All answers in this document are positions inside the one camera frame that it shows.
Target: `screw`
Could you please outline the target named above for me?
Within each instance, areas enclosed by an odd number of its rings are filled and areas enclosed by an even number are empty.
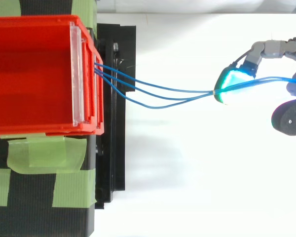
[[[118,43],[113,44],[113,51],[118,52]]]

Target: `red plastic bin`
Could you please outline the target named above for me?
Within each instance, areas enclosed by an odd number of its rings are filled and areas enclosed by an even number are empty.
[[[103,63],[77,16],[0,18],[0,135],[100,135]]]

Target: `black metal bracket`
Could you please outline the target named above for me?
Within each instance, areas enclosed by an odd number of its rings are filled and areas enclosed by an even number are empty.
[[[98,24],[97,49],[105,65],[135,77],[136,27]],[[109,70],[105,73],[127,83],[135,82]],[[123,94],[133,89],[109,79]],[[125,190],[125,99],[104,83],[105,132],[97,137],[96,206],[112,201],[114,191]]]

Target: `white backdrop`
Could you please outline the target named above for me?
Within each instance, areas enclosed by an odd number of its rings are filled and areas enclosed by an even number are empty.
[[[136,77],[183,89],[213,89],[254,42],[296,36],[296,15],[99,14],[98,21],[137,25]],[[290,59],[263,60],[257,78],[295,71]],[[126,191],[96,210],[93,236],[296,237],[296,137],[270,121],[292,99],[285,86],[256,88],[257,102],[243,106],[212,97],[165,110],[127,102]]]
[[[100,0],[98,12],[291,12],[296,0]]]

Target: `blue wire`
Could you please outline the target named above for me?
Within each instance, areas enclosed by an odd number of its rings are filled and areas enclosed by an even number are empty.
[[[164,87],[164,86],[160,86],[160,85],[154,85],[154,84],[150,84],[150,83],[147,83],[147,82],[144,82],[144,81],[141,81],[141,80],[137,80],[135,78],[132,78],[131,76],[125,74],[125,73],[122,73],[120,72],[119,70],[116,70],[114,68],[111,68],[111,67],[108,67],[108,66],[105,66],[103,64],[98,64],[98,63],[94,63],[96,66],[98,67],[103,67],[103,68],[106,68],[110,71],[113,71],[115,73],[118,73],[130,80],[133,80],[135,82],[138,82],[140,84],[144,84],[144,85],[148,85],[148,86],[152,86],[152,87],[156,87],[156,88],[159,88],[159,89],[164,89],[164,90],[170,90],[170,91],[176,91],[176,92],[186,92],[186,93],[210,93],[211,90],[179,90],[179,89],[173,89],[173,88],[169,88],[169,87]]]
[[[252,87],[252,86],[256,86],[256,85],[260,85],[260,84],[265,84],[265,83],[270,83],[270,82],[274,82],[274,81],[285,81],[285,82],[290,82],[290,83],[296,83],[296,79],[291,79],[291,78],[285,78],[285,77],[265,77],[265,78],[260,78],[260,79],[255,79],[255,80],[251,80],[251,81],[246,81],[246,82],[242,82],[242,83],[238,83],[238,84],[235,84],[235,85],[231,85],[231,86],[228,86],[224,89],[218,89],[218,90],[214,90],[214,91],[208,91],[208,93],[204,94],[204,95],[200,95],[200,96],[195,96],[195,97],[190,97],[190,98],[186,98],[186,100],[184,100],[185,98],[168,98],[168,97],[162,97],[162,96],[158,96],[158,95],[155,95],[155,94],[152,94],[150,92],[147,92],[147,91],[144,91],[144,90],[141,90],[137,87],[134,87],[133,85],[130,85],[128,83],[125,83],[123,82],[122,80],[119,80],[117,78],[114,78],[112,76],[110,76],[109,74],[106,74],[106,73],[103,73],[101,70],[98,70],[95,68],[95,73],[100,76],[101,78],[103,78],[103,80],[108,83],[120,96],[122,96],[123,98],[125,98],[126,100],[129,100],[135,104],[138,104],[138,105],[141,105],[141,106],[144,106],[146,108],[149,108],[149,109],[165,109],[165,108],[169,108],[169,107],[172,107],[172,106],[176,106],[176,105],[181,105],[181,104],[185,104],[187,102],[190,102],[190,101],[193,101],[193,100],[197,100],[197,99],[200,99],[200,98],[204,98],[204,97],[207,97],[207,96],[211,96],[214,94],[221,94],[221,93],[224,93],[224,92],[229,92],[229,91],[232,91],[232,90],[239,90],[239,89],[243,89],[243,88],[247,88],[247,87]],[[179,103],[175,103],[175,104],[170,104],[170,105],[166,105],[166,106],[149,106],[149,105],[146,105],[146,104],[143,104],[141,102],[138,102],[136,100],[133,100],[127,96],[125,96],[122,92],[120,92],[105,76],[103,75],[106,75],[108,77],[110,77],[111,79],[113,80],[116,80],[122,84],[125,84],[127,86],[130,86],[131,88],[134,88],[134,89],[137,89],[143,93],[146,93],[146,94],[149,94],[149,95],[152,95],[152,96],[155,96],[155,97],[158,97],[158,98],[162,98],[162,99],[170,99],[170,100],[184,100],[182,102],[179,102]]]
[[[166,108],[169,108],[169,107],[172,107],[172,106],[176,106],[176,105],[182,105],[182,104],[185,104],[187,102],[190,102],[190,101],[193,101],[193,100],[197,100],[197,99],[200,99],[200,98],[204,98],[204,97],[207,97],[207,96],[211,96],[213,95],[213,92],[211,91],[210,93],[207,93],[207,94],[204,94],[204,95],[200,95],[200,96],[196,96],[194,99],[190,99],[190,100],[185,100],[185,101],[182,101],[182,102],[178,102],[178,103],[175,103],[175,104],[170,104],[170,105],[165,105],[165,106],[150,106],[150,105],[146,105],[146,104],[143,104],[141,102],[138,102],[136,100],[133,100],[127,96],[125,96],[122,92],[120,92],[105,76],[102,76],[102,75],[99,75],[107,84],[109,84],[121,97],[123,97],[124,99],[126,100],[129,100],[135,104],[138,104],[138,105],[141,105],[141,106],[144,106],[148,109],[166,109]]]
[[[124,81],[122,81],[122,80],[120,80],[120,79],[117,79],[117,78],[115,78],[115,77],[112,77],[111,75],[109,75],[109,74],[107,74],[107,73],[104,73],[104,72],[102,72],[102,71],[99,70],[99,69],[96,69],[96,68],[95,68],[95,73],[96,73],[97,75],[99,75],[99,76],[100,76],[100,75],[105,75],[105,76],[111,78],[112,80],[115,80],[115,81],[117,81],[117,82],[119,82],[119,83],[121,83],[121,84],[123,84],[123,85],[126,85],[126,86],[128,86],[128,87],[130,87],[130,88],[133,88],[133,89],[138,90],[138,91],[141,91],[141,92],[143,92],[143,93],[145,93],[145,94],[147,94],[147,95],[151,95],[151,96],[153,96],[153,97],[157,97],[157,98],[164,99],[164,100],[179,100],[179,101],[182,101],[182,100],[190,100],[190,99],[196,99],[196,98],[198,98],[198,96],[195,96],[195,97],[189,97],[189,98],[169,98],[169,97],[163,97],[163,96],[160,96],[160,95],[152,94],[152,93],[150,93],[150,92],[148,92],[148,91],[142,90],[142,89],[140,89],[140,88],[138,88],[138,87],[135,87],[135,86],[133,86],[133,85],[131,85],[131,84],[129,84],[129,83],[126,83],[126,82],[124,82]]]

